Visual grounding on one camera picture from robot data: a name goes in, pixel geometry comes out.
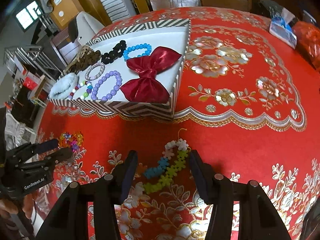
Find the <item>white fluffy scrunchie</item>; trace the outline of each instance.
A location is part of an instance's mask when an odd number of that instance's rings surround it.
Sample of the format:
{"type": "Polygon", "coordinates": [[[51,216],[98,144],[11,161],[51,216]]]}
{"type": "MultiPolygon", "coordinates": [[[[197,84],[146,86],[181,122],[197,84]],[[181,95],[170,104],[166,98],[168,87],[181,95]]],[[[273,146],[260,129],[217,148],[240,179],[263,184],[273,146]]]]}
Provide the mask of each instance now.
{"type": "Polygon", "coordinates": [[[66,99],[77,85],[78,77],[74,73],[69,73],[59,79],[49,93],[51,99],[66,99]]]}

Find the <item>rhinestone bracelet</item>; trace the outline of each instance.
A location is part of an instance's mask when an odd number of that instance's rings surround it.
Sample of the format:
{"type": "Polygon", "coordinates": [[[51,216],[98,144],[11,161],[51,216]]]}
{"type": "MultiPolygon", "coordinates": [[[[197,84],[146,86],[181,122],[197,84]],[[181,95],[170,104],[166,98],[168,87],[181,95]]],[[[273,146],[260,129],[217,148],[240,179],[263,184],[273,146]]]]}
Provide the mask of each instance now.
{"type": "Polygon", "coordinates": [[[87,70],[87,72],[85,73],[84,77],[85,77],[86,80],[89,80],[89,81],[95,80],[95,79],[97,79],[98,77],[100,77],[100,76],[103,74],[105,68],[106,68],[106,66],[105,66],[102,62],[97,62],[96,64],[93,64],[92,66],[90,66],[90,67],[88,68],[88,70],[87,70]],[[99,73],[96,74],[94,77],[89,77],[90,72],[91,72],[94,68],[96,68],[97,66],[100,66],[100,71],[99,71],[99,73]]]}

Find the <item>chevron pattern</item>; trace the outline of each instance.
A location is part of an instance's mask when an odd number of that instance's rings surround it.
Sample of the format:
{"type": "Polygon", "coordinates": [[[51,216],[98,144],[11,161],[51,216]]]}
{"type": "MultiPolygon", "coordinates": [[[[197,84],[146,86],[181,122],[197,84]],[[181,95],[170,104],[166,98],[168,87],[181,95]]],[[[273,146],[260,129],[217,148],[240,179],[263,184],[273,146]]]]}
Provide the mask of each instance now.
{"type": "Polygon", "coordinates": [[[103,34],[98,38],[92,39],[87,43],[88,46],[92,46],[93,44],[97,44],[101,41],[105,41],[107,39],[111,39],[116,36],[120,36],[127,33],[133,33],[148,29],[154,28],[163,28],[163,27],[179,27],[179,26],[188,26],[189,19],[169,19],[169,20],[160,20],[160,21],[153,21],[147,23],[140,23],[136,25],[132,25],[129,27],[124,27],[123,29],[114,30],[109,33],[103,34]]]}
{"type": "MultiPolygon", "coordinates": [[[[115,30],[110,33],[104,34],[98,38],[92,39],[87,44],[89,46],[96,44],[101,41],[105,41],[112,37],[120,36],[123,34],[137,32],[146,29],[154,29],[154,28],[163,28],[163,27],[177,27],[177,26],[188,26],[188,43],[191,35],[191,25],[189,19],[170,19],[170,20],[161,20],[161,21],[153,21],[147,22],[143,24],[136,24],[129,27],[125,27],[121,30],[115,30]]],[[[94,101],[94,100],[57,100],[50,99],[50,101],[57,106],[64,107],[78,107],[81,109],[95,109],[100,112],[113,112],[113,113],[121,113],[128,117],[136,117],[136,116],[151,116],[156,117],[158,119],[162,119],[165,121],[170,121],[173,119],[174,110],[177,104],[177,98],[179,93],[179,88],[181,84],[182,72],[185,62],[186,53],[188,50],[188,44],[186,45],[186,49],[183,53],[183,60],[181,61],[181,65],[176,74],[176,78],[174,84],[172,86],[172,90],[169,92],[169,99],[166,104],[156,104],[156,103],[138,103],[138,102],[119,102],[119,101],[94,101]]]]}

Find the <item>red bow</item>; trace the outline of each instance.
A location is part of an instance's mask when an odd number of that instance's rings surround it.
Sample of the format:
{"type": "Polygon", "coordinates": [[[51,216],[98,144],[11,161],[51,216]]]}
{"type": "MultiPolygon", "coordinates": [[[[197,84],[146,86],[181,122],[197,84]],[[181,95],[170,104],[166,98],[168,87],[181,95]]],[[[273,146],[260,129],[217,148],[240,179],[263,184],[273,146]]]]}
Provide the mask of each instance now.
{"type": "Polygon", "coordinates": [[[129,80],[121,86],[125,98],[130,102],[165,104],[169,93],[155,77],[170,68],[180,56],[181,54],[173,49],[157,47],[150,56],[128,59],[128,68],[137,72],[139,78],[129,80]]]}

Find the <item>floor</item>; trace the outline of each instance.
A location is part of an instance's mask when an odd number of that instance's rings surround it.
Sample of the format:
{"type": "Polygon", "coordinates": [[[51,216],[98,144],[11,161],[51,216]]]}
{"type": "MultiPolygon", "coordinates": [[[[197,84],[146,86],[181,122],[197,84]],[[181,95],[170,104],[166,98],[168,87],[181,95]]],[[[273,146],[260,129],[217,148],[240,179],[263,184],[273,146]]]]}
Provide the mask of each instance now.
{"type": "MultiPolygon", "coordinates": [[[[45,111],[45,108],[41,107],[39,112],[38,112],[38,114],[37,114],[37,117],[36,117],[36,120],[35,120],[35,125],[33,127],[33,129],[36,132],[39,129],[39,126],[40,126],[41,119],[43,117],[44,111],[45,111]]],[[[32,143],[35,143],[36,142],[36,135],[32,134],[30,140],[31,140],[32,143]]],[[[34,228],[34,233],[36,235],[38,233],[42,223],[43,223],[43,219],[40,217],[39,214],[36,213],[36,209],[35,208],[33,208],[33,212],[32,212],[32,215],[31,215],[31,221],[32,222],[34,221],[33,228],[34,228]]]]}

